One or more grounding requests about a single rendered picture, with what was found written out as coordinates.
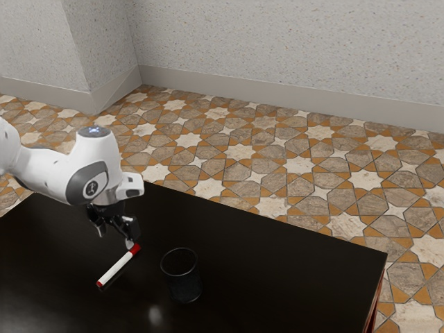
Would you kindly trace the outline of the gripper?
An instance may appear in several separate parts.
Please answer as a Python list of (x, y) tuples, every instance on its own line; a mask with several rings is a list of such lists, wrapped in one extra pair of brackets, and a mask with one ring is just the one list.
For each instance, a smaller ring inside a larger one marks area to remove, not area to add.
[(140, 228), (137, 218), (125, 215), (125, 203), (117, 202), (111, 205), (86, 205), (87, 216), (93, 223), (100, 237), (106, 234), (106, 223), (116, 228), (123, 228), (126, 238), (126, 248), (131, 249), (140, 237)]

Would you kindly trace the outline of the white marker with red cap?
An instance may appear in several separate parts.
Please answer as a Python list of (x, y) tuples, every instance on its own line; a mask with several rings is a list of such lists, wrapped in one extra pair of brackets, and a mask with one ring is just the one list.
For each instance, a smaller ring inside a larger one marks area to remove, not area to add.
[(101, 288), (107, 284), (134, 257), (134, 255), (140, 251), (140, 249), (140, 245), (134, 243), (132, 248), (96, 281), (96, 286)]

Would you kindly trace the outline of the black mesh pen holder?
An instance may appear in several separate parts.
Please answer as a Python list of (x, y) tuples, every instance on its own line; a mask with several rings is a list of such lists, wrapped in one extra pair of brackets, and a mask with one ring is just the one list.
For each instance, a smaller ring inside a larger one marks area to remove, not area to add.
[(170, 296), (176, 302), (191, 303), (202, 294), (203, 284), (198, 271), (198, 257), (192, 249), (170, 250), (163, 256), (160, 268)]

